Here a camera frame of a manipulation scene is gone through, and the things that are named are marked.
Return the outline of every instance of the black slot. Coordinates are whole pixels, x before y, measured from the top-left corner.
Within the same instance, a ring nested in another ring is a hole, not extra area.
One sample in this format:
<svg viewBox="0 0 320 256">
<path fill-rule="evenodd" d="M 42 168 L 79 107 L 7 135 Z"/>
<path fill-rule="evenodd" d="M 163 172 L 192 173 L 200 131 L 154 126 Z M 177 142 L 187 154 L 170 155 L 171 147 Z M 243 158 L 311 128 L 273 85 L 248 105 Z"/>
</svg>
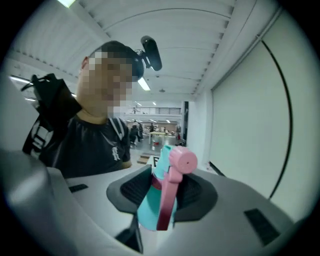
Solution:
<svg viewBox="0 0 320 256">
<path fill-rule="evenodd" d="M 79 185 L 75 185 L 75 186 L 70 186 L 69 189 L 71 191 L 71 193 L 74 193 L 74 192 L 77 192 L 77 191 L 80 191 L 80 190 L 84 190 L 84 189 L 87 189 L 88 186 L 85 185 L 85 184 L 79 184 Z"/>
<path fill-rule="evenodd" d="M 264 246 L 271 243 L 280 235 L 258 209 L 247 210 L 244 214 Z"/>
</svg>

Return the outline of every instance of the backpack strap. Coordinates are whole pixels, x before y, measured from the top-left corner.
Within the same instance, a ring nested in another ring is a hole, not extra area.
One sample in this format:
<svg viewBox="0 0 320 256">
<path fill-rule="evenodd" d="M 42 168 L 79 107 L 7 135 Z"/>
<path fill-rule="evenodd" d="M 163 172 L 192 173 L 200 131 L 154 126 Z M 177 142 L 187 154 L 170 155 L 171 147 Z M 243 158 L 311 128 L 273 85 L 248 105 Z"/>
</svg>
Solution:
<svg viewBox="0 0 320 256">
<path fill-rule="evenodd" d="M 118 135 L 120 141 L 122 141 L 123 137 L 125 136 L 125 129 L 124 129 L 124 125 L 122 124 L 120 118 L 109 118 L 110 123 L 114 129 L 114 131 L 116 132 L 116 134 Z"/>
</svg>

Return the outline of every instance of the ceiling light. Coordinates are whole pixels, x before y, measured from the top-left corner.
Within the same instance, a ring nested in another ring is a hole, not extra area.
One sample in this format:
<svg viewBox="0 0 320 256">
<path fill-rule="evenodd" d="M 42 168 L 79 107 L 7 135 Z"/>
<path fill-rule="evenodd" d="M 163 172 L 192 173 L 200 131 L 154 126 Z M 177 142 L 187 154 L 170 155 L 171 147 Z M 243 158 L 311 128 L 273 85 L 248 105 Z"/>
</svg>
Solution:
<svg viewBox="0 0 320 256">
<path fill-rule="evenodd" d="M 145 91 L 150 91 L 150 87 L 148 86 L 146 80 L 143 77 L 141 77 L 138 80 L 138 83 L 142 87 L 142 89 L 144 89 Z"/>
<path fill-rule="evenodd" d="M 32 85 L 32 82 L 30 82 L 29 80 L 24 79 L 24 78 L 20 78 L 20 77 L 13 76 L 13 75 L 11 75 L 10 78 L 12 80 L 15 80 L 15 81 L 18 81 L 18 82 L 22 82 L 22 83 L 25 83 L 25 84 L 29 84 L 30 83 Z"/>
<path fill-rule="evenodd" d="M 76 0 L 58 0 L 65 7 L 69 8 Z"/>
</svg>

